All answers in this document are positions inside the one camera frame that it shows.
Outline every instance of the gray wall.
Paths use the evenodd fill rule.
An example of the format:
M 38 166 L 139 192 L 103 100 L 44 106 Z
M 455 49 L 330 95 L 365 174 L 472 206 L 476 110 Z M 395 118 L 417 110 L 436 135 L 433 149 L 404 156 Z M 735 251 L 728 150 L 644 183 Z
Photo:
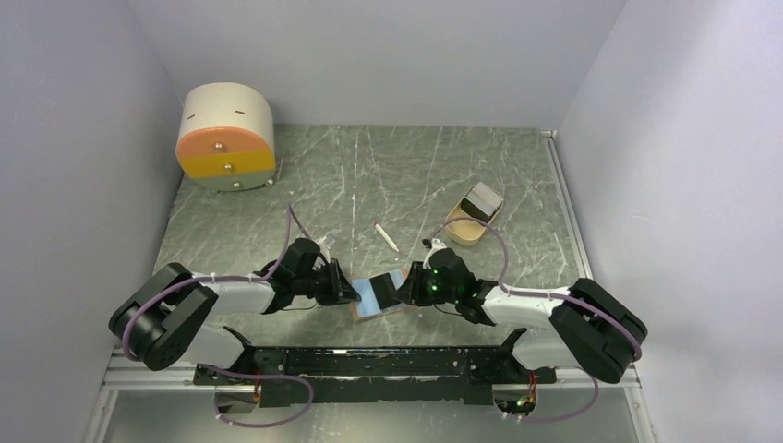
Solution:
M 180 110 L 125 2 L 0 1 L 4 442 L 81 439 L 180 177 Z
M 630 0 L 560 127 L 662 442 L 783 436 L 783 9 Z
M 286 123 L 554 128 L 625 0 L 130 0 L 177 93 L 239 81 Z

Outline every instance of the pen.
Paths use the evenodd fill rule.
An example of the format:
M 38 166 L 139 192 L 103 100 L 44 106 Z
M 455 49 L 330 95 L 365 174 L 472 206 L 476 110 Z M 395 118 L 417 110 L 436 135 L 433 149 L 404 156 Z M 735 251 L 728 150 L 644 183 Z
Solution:
M 383 237 L 384 240 L 386 240 L 386 243 L 388 243 L 389 246 L 391 246 L 391 249 L 394 249 L 398 253 L 400 252 L 400 249 L 397 248 L 397 245 L 394 244 L 394 241 L 392 241 L 392 238 L 389 237 L 389 235 L 386 233 L 386 231 L 384 231 L 383 228 L 380 227 L 380 224 L 378 224 L 377 221 L 375 222 L 375 230 L 378 231 L 378 233 L 380 233 L 380 236 Z

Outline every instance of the metal frame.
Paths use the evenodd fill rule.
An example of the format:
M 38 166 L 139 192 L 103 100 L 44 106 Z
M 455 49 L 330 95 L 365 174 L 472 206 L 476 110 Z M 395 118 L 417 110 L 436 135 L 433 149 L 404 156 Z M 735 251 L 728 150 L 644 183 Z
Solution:
M 571 203 L 571 197 L 566 186 L 565 177 L 560 167 L 560 158 L 551 137 L 543 137 L 542 143 L 547 152 L 549 166 L 555 177 L 555 187 L 558 190 L 558 198 L 562 208 L 563 218 L 566 221 L 572 249 L 576 257 L 576 265 L 579 275 L 593 277 L 587 254 L 584 249 L 582 234 L 576 222 L 576 217 Z M 106 430 L 111 421 L 114 405 L 120 391 L 147 391 L 147 392 L 176 392 L 176 391 L 212 391 L 212 392 L 252 392 L 252 385 L 237 386 L 196 386 L 193 384 L 193 376 L 196 366 L 192 364 L 175 363 L 163 371 L 151 372 L 142 363 L 127 360 L 122 351 L 115 349 L 112 353 L 106 374 L 103 378 L 101 391 L 95 404 L 90 424 L 84 436 L 84 443 L 103 442 Z M 552 385 L 539 385 L 540 389 L 585 389 L 593 386 L 592 381 L 584 372 L 578 369 L 558 370 L 559 380 Z M 599 382 L 600 388 L 625 389 L 628 399 L 628 408 L 633 421 L 638 441 L 654 443 L 656 441 L 647 408 L 644 404 L 642 387 L 639 383 L 636 368 L 632 365 L 628 368 L 622 380 L 618 384 L 609 385 Z M 518 390 L 526 389 L 527 385 L 495 385 L 494 390 Z

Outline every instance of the gray marble surface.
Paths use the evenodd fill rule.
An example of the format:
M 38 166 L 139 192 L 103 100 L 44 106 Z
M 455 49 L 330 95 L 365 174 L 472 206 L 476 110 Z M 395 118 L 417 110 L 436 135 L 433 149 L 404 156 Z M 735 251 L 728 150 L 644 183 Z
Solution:
M 245 274 L 275 259 L 291 203 L 314 238 L 332 234 L 331 254 L 349 278 L 407 269 L 421 239 L 479 181 L 505 203 L 494 225 L 509 246 L 508 283 L 557 287 L 577 277 L 555 178 L 539 132 L 436 126 L 276 126 L 276 183 L 218 193 L 183 179 L 157 268 L 178 261 L 197 272 Z M 373 228 L 380 222 L 401 249 Z M 478 277 L 496 278 L 502 251 L 491 233 L 454 247 Z M 312 301 L 300 297 L 292 307 Z M 499 344 L 512 328 L 477 326 L 432 307 L 356 322 L 348 306 L 222 318 L 257 345 Z

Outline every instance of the table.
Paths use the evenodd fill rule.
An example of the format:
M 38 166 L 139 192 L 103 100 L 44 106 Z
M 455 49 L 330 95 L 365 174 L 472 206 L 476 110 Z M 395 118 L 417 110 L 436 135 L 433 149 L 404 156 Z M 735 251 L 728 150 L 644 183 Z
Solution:
M 350 277 L 407 268 L 425 251 L 420 240 L 458 199 L 483 181 L 505 197 L 493 223 L 511 257 L 508 283 L 558 287 L 591 276 L 551 138 L 539 131 L 485 127 L 276 126 L 276 183 L 216 193 L 184 178 L 156 268 L 179 261 L 198 272 L 245 274 L 282 247 L 290 202 L 310 233 L 330 233 L 331 250 Z M 380 222 L 401 248 L 394 253 L 373 229 Z M 447 241 L 478 277 L 495 278 L 501 250 L 489 234 L 473 247 Z M 308 306 L 307 299 L 295 306 Z M 419 308 L 355 322 L 347 306 L 272 316 L 222 318 L 257 345 L 499 344 L 512 328 L 472 325 Z M 587 413 L 549 425 L 503 421 L 493 406 L 458 401 L 315 404 L 296 422 L 268 430 L 236 429 L 212 420 L 215 387 L 193 386 L 194 366 L 152 373 L 115 351 L 85 441 L 396 442 L 479 439 L 652 442 L 635 368 L 617 385 L 601 384 Z M 572 412 L 592 384 L 573 370 L 540 387 L 537 416 Z M 509 386 L 504 389 L 524 387 Z M 234 391 L 248 387 L 220 387 Z M 256 410 L 247 421 L 273 421 L 291 408 Z
M 331 234 L 346 276 L 371 277 L 423 259 L 425 235 L 475 183 L 504 197 L 494 221 L 509 247 L 508 283 L 560 287 L 578 277 L 568 225 L 540 131 L 436 126 L 276 126 L 275 184 L 219 193 L 184 178 L 157 267 L 245 274 L 275 259 L 291 203 L 314 238 Z M 379 222 L 395 253 L 373 228 Z M 502 251 L 491 233 L 472 247 L 451 241 L 479 278 L 495 279 Z M 292 307 L 313 302 L 299 297 Z M 348 306 L 221 318 L 256 345 L 500 344 L 513 327 L 477 326 L 436 309 L 356 322 Z

